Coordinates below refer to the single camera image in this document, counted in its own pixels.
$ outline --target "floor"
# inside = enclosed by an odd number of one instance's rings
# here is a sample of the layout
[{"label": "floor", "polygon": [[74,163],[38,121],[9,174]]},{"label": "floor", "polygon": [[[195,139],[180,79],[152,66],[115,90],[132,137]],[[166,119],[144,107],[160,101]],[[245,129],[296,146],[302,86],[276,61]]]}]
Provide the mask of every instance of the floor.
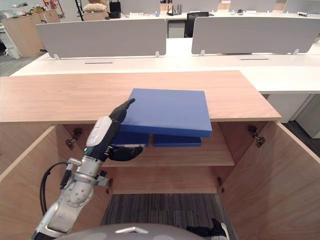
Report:
[{"label": "floor", "polygon": [[218,194],[116,194],[101,225],[150,223],[186,229],[225,223],[230,240],[238,240]]},{"label": "floor", "polygon": [[14,74],[19,69],[23,68],[25,65],[31,63],[42,55],[32,57],[21,57],[15,59],[9,55],[4,56],[3,52],[0,55],[0,77],[10,76]]},{"label": "floor", "polygon": [[296,121],[289,121],[283,125],[320,158],[320,138],[311,138]]}]

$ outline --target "white desk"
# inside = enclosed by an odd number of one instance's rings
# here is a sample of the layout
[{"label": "white desk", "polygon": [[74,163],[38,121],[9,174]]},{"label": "white desk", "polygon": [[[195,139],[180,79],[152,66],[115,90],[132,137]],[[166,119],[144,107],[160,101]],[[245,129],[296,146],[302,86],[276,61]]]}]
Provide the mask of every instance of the white desk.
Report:
[{"label": "white desk", "polygon": [[[216,11],[210,12],[214,16],[218,18],[226,18],[226,17],[252,17],[252,18],[261,18],[261,17],[270,17],[270,18],[306,18],[304,16],[300,16],[296,13],[284,13],[284,12],[257,12],[257,13],[245,13],[243,15],[232,14],[228,11]],[[160,16],[155,16],[154,14],[137,14],[130,16],[129,14],[122,14],[121,18],[111,18],[110,21],[114,20],[134,20],[134,19],[158,19],[163,18],[167,21],[174,21],[174,20],[186,20],[187,19],[187,12],[183,12],[181,15],[174,15],[170,16],[166,13],[161,13]]]},{"label": "white desk", "polygon": [[239,70],[258,91],[270,94],[268,101],[283,122],[290,120],[311,94],[320,94],[320,42],[298,55],[197,56],[191,54],[191,46],[192,38],[167,38],[165,56],[113,57],[113,63],[106,64],[86,64],[88,58],[54,60],[45,54],[12,76]]}]

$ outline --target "office chair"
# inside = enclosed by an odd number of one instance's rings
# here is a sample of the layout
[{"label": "office chair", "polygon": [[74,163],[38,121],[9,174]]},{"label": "office chair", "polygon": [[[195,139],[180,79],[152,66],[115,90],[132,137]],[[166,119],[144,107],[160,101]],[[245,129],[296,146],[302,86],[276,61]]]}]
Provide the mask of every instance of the office chair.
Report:
[{"label": "office chair", "polygon": [[192,38],[194,35],[195,20],[197,17],[209,17],[208,11],[191,12],[186,14],[186,24],[184,25],[184,37]]}]

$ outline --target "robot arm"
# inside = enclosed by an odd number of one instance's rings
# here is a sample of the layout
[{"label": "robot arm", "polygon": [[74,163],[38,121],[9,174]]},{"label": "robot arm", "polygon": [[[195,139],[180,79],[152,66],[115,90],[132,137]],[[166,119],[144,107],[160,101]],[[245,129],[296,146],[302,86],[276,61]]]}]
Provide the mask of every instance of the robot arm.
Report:
[{"label": "robot arm", "polygon": [[142,147],[132,149],[111,145],[126,117],[128,107],[134,101],[134,98],[126,101],[109,116],[103,116],[96,122],[86,142],[82,160],[68,160],[60,184],[61,195],[45,213],[31,240],[52,240],[68,234],[81,209],[93,197],[94,186],[105,186],[109,181],[105,172],[98,174],[102,163],[107,158],[129,161],[142,152]]}]

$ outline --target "cabinet hinge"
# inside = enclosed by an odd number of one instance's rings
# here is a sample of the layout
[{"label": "cabinet hinge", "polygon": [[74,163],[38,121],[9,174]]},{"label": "cabinet hinge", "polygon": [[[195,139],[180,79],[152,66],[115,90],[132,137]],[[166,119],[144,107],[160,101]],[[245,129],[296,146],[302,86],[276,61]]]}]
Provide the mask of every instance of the cabinet hinge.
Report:
[{"label": "cabinet hinge", "polygon": [[82,134],[83,130],[82,128],[75,128],[73,130],[73,136],[72,139],[65,140],[65,145],[69,147],[70,150],[74,149],[75,143],[78,141]]},{"label": "cabinet hinge", "polygon": [[114,179],[111,177],[107,183],[107,189],[105,190],[106,194],[109,194],[112,188],[112,184],[114,183]]},{"label": "cabinet hinge", "polygon": [[261,146],[266,142],[266,139],[263,136],[258,136],[257,127],[255,125],[249,125],[248,131],[249,134],[255,139],[257,147],[261,148]]},{"label": "cabinet hinge", "polygon": [[222,186],[222,180],[221,180],[221,177],[217,177],[216,178],[217,182],[218,182],[218,186],[219,186],[219,190],[220,192],[223,194],[226,190],[225,188]]}]

